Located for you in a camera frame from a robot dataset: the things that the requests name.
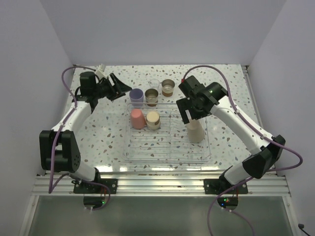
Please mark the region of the purple cup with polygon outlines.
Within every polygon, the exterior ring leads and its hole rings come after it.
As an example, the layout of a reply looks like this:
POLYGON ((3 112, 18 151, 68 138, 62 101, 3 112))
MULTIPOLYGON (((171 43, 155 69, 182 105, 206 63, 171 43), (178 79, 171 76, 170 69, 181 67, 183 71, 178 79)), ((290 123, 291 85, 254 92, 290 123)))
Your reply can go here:
POLYGON ((132 89, 129 92, 129 98, 133 107, 140 108, 143 106, 144 93, 141 89, 139 88, 132 89))

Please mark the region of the tall beige cup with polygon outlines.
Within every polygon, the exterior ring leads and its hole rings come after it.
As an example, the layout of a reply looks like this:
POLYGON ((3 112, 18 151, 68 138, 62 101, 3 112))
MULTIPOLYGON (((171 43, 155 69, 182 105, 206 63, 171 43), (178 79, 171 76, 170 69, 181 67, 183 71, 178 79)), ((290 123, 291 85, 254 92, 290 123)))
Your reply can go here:
POLYGON ((191 143, 200 143, 204 140, 205 133, 199 120, 190 119, 186 125, 188 139, 191 143))

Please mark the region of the pink cup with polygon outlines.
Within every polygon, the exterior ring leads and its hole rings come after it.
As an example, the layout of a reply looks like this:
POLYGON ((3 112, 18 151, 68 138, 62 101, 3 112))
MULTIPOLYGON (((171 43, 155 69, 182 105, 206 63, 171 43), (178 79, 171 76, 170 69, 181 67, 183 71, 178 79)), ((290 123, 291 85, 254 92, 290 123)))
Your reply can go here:
POLYGON ((130 113, 130 121, 135 129, 142 129, 146 125, 144 114, 140 109, 133 109, 130 113))

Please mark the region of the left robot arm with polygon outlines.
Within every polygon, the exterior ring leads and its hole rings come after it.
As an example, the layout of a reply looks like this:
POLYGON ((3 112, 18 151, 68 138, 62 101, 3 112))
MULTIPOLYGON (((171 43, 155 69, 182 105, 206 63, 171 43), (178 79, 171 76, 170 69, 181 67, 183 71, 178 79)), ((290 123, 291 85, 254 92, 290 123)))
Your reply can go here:
POLYGON ((81 160, 75 135, 94 112, 100 99, 114 101, 131 90, 114 73, 107 77, 100 71, 80 74, 80 86, 72 94, 73 100, 68 112, 57 125, 39 134, 41 166, 50 172, 51 189, 57 184, 53 180, 54 174, 64 172, 73 179, 85 181, 85 187, 91 193, 101 190, 99 171, 81 160))

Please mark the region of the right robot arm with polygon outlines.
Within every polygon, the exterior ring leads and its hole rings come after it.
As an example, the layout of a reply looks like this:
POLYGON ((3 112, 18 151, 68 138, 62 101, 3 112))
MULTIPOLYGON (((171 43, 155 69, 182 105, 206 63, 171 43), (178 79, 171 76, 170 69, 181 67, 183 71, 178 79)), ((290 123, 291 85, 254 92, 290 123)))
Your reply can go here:
POLYGON ((250 156, 228 168, 221 176, 219 187, 225 193, 232 192, 237 184, 249 177, 261 178, 279 159, 285 139, 273 136, 257 125, 249 116, 244 118, 260 133, 255 133, 239 117, 241 109, 234 110, 229 101, 227 90, 217 82, 204 86, 190 76, 179 84, 185 95, 177 100, 177 106, 184 124, 190 119, 198 120, 213 115, 227 125, 237 135, 250 152, 250 156))

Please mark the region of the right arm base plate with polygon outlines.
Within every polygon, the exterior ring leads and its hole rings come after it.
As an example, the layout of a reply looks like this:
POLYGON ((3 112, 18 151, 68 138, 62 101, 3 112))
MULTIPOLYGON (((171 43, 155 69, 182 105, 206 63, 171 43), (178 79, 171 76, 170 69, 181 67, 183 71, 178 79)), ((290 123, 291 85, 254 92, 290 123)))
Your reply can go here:
MULTIPOLYGON (((203 186, 205 194, 215 194, 219 195, 223 191, 229 189, 232 187, 232 185, 229 182, 226 182, 225 180, 220 179, 204 179, 203 180, 203 186)), ((248 194, 248 187, 247 184, 242 184, 235 189, 232 189, 228 192, 228 194, 248 194)))

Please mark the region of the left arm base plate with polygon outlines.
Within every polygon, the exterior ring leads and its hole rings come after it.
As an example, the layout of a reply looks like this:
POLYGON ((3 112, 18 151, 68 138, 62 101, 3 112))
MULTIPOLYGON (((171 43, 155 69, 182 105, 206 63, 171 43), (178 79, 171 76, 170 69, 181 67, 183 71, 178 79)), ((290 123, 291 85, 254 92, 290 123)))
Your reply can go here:
POLYGON ((78 180, 73 180, 71 183, 74 184, 74 194, 101 194, 104 192, 116 194, 118 187, 118 180, 116 178, 102 178, 99 184, 80 182, 78 180))

